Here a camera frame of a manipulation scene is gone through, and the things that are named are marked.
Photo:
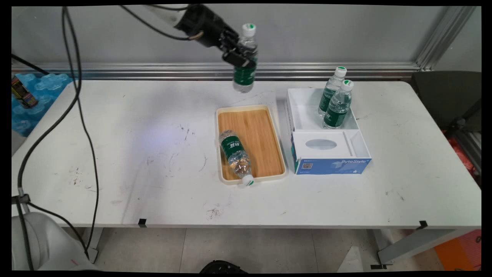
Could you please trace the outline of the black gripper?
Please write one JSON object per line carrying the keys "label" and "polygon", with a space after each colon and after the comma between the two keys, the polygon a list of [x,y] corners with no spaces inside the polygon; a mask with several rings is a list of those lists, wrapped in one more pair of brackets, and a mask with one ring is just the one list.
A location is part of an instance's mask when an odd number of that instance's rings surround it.
{"label": "black gripper", "polygon": [[189,5],[175,28],[205,47],[216,46],[223,53],[224,62],[235,68],[255,68],[256,61],[241,53],[251,51],[251,42],[243,33],[237,33],[223,18],[205,5]]}

